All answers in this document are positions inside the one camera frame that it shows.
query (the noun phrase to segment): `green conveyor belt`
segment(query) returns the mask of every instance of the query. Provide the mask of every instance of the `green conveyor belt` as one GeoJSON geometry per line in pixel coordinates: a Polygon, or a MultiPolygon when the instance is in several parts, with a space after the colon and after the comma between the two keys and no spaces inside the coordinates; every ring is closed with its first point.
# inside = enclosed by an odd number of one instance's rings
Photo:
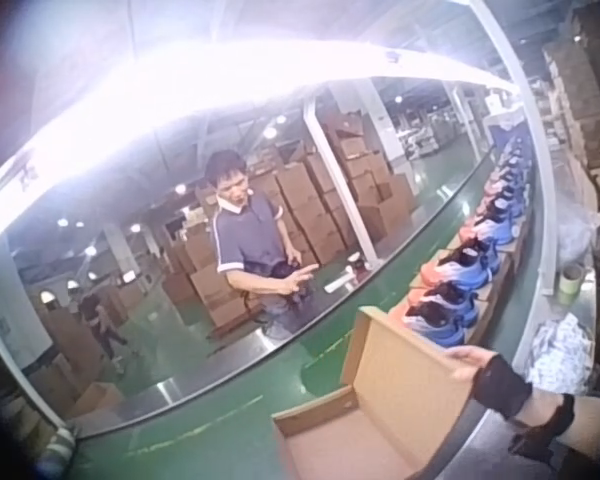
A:
{"type": "Polygon", "coordinates": [[[389,309],[482,197],[489,162],[385,269],[315,328],[255,368],[166,415],[83,442],[71,478],[285,479],[270,416],[339,386],[355,312],[389,309]]]}

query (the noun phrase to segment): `worker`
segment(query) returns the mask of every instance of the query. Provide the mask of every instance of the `worker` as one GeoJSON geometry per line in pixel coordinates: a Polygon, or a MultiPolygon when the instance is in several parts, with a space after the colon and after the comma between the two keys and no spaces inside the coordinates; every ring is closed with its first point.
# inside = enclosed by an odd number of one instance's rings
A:
{"type": "Polygon", "coordinates": [[[302,255],[282,218],[282,205],[249,188],[247,166],[237,152],[211,155],[205,176],[218,200],[212,220],[218,272],[234,289],[258,294],[275,321],[302,302],[305,284],[318,265],[302,267],[302,255]]]}
{"type": "MultiPolygon", "coordinates": [[[[78,303],[78,310],[82,319],[91,329],[94,338],[111,360],[116,373],[122,375],[124,373],[122,357],[115,355],[111,341],[113,340],[123,346],[128,346],[129,341],[120,335],[96,294],[91,293],[81,298],[78,303]]],[[[138,351],[135,349],[131,349],[131,353],[138,355],[138,351]]]]}
{"type": "Polygon", "coordinates": [[[527,452],[541,460],[542,452],[534,451],[535,447],[555,438],[600,466],[600,396],[563,395],[533,387],[501,355],[480,347],[453,347],[445,354],[467,365],[454,371],[453,378],[472,380],[475,400],[505,420],[528,427],[518,437],[514,453],[527,452]]]}

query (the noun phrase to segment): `plastic bag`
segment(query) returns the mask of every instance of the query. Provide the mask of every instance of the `plastic bag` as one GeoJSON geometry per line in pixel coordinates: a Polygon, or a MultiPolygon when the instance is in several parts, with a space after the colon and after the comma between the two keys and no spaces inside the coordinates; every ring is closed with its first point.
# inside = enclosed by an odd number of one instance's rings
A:
{"type": "Polygon", "coordinates": [[[579,260],[592,244],[600,215],[570,198],[557,195],[558,268],[579,260]]]}
{"type": "Polygon", "coordinates": [[[586,393],[593,371],[593,342],[569,313],[543,323],[533,339],[526,379],[555,393],[586,393]]]}

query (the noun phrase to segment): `black hair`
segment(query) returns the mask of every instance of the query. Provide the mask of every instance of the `black hair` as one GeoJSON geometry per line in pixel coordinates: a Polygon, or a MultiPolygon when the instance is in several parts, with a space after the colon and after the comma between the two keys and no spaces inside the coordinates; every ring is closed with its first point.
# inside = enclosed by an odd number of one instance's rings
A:
{"type": "Polygon", "coordinates": [[[246,173],[247,163],[235,150],[221,150],[214,153],[207,162],[204,176],[213,187],[224,178],[229,178],[232,173],[246,173]]]}

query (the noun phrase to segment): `gray polo shirt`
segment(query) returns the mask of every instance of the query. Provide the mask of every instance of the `gray polo shirt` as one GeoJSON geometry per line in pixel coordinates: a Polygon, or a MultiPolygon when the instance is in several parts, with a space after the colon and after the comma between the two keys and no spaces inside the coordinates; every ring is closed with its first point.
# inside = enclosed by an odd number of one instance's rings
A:
{"type": "Polygon", "coordinates": [[[286,261],[276,226],[281,206],[274,207],[266,195],[252,190],[243,208],[220,198],[218,206],[212,225],[218,272],[244,270],[267,277],[277,263],[286,261]]]}

